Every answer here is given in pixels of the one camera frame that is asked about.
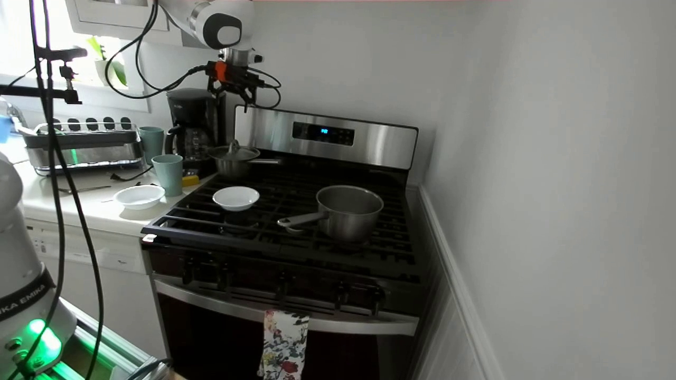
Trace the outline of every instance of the dishwasher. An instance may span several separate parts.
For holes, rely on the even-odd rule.
[[[58,279],[59,234],[57,224],[26,219],[33,246],[52,278]],[[83,312],[98,317],[98,299],[89,251],[80,227],[65,226],[66,268],[62,298]],[[89,230],[103,285],[106,327],[157,358],[165,358],[149,271],[139,238]]]

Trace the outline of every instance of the saucepan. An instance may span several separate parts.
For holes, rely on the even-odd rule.
[[[319,229],[336,240],[366,241],[376,227],[384,203],[378,194],[361,187],[335,185],[317,192],[318,212],[290,216],[277,221],[294,227],[319,220]]]
[[[246,176],[252,164],[279,164],[279,160],[258,159],[260,151],[256,148],[241,147],[237,140],[229,146],[213,147],[207,154],[216,161],[218,174],[228,178]]]

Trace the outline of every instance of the dish towel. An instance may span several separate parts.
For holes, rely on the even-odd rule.
[[[305,365],[310,316],[281,310],[265,311],[263,357],[258,376],[263,380],[300,380]]]

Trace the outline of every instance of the white cabinet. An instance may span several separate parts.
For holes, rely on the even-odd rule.
[[[96,36],[136,38],[150,16],[151,0],[66,0],[73,31]],[[182,45],[180,29],[160,10],[144,41]]]

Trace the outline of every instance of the small white bowl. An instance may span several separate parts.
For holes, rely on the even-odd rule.
[[[155,185],[127,187],[113,195],[113,200],[129,210],[144,210],[153,207],[164,196],[164,189]]]
[[[216,204],[228,211],[244,211],[258,201],[260,194],[251,187],[233,186],[218,190],[212,198]]]

